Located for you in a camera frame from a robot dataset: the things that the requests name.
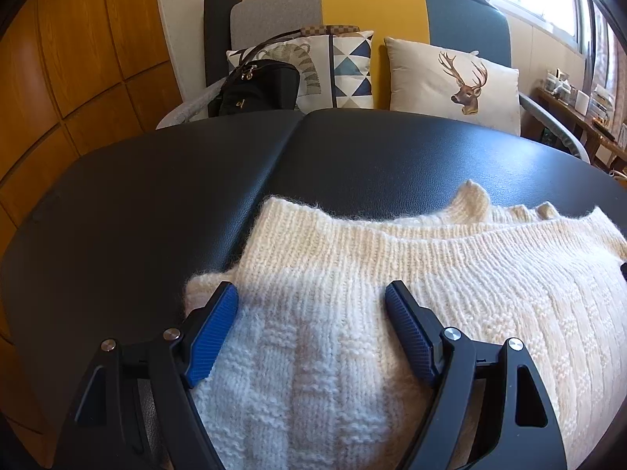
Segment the black handbag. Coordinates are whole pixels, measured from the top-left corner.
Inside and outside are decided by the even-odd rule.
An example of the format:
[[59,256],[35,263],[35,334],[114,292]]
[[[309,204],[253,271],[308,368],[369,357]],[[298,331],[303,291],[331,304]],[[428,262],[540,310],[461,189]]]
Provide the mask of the black handbag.
[[248,61],[225,78],[208,103],[209,117],[265,110],[293,110],[297,106],[300,72],[284,61]]

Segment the window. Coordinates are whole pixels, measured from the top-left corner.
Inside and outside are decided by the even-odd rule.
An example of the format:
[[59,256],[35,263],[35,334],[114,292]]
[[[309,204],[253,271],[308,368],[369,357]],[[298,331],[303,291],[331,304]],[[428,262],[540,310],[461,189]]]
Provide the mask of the window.
[[594,75],[608,83],[618,75],[618,39],[593,0],[491,0],[491,3],[593,58]]

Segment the orange wooden wardrobe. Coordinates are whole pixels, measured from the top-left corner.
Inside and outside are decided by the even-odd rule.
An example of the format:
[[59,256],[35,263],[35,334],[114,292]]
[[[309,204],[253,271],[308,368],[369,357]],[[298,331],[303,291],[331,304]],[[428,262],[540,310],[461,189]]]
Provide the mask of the orange wooden wardrobe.
[[181,102],[157,0],[1,0],[1,241],[79,157]]

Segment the triangle pattern cushion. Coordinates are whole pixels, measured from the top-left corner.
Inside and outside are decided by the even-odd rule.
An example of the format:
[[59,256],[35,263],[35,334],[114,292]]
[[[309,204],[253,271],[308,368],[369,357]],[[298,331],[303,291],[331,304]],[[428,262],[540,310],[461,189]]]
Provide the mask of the triangle pattern cushion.
[[332,96],[337,108],[373,109],[373,31],[332,35]]

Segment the deer print cushion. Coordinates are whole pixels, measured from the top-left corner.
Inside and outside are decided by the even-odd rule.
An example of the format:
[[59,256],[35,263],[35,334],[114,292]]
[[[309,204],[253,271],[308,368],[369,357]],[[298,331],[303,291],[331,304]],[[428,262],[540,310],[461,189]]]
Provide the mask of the deer print cushion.
[[521,133],[518,70],[476,55],[387,37],[393,112]]

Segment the striped cat print cushion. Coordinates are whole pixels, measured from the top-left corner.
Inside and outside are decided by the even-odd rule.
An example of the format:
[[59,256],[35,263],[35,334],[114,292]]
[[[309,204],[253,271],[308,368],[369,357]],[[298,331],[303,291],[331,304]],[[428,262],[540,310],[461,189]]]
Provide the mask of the striped cat print cushion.
[[303,114],[333,107],[333,75],[330,73],[330,36],[312,35],[279,40],[261,48],[254,56],[252,48],[228,51],[230,69],[238,67],[242,60],[283,61],[297,68],[300,73],[297,108]]

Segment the wooden side shelf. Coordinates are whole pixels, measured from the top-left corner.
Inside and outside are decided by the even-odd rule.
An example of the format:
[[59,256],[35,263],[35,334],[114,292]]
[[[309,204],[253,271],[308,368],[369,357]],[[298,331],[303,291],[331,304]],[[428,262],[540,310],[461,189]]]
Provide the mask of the wooden side shelf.
[[573,106],[552,96],[544,88],[543,82],[531,92],[531,97],[580,141],[593,166],[607,173],[626,173],[625,145],[619,145],[609,128],[598,123],[591,112],[581,115]]

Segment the white knitted sweater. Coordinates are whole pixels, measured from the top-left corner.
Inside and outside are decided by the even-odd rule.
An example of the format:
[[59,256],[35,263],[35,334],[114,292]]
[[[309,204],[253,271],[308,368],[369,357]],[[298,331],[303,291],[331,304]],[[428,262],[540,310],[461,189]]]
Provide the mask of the white knitted sweater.
[[390,469],[454,362],[533,361],[579,467],[626,397],[626,240],[594,209],[502,207],[479,184],[391,221],[267,199],[238,262],[192,277],[238,308],[192,399],[229,469]]

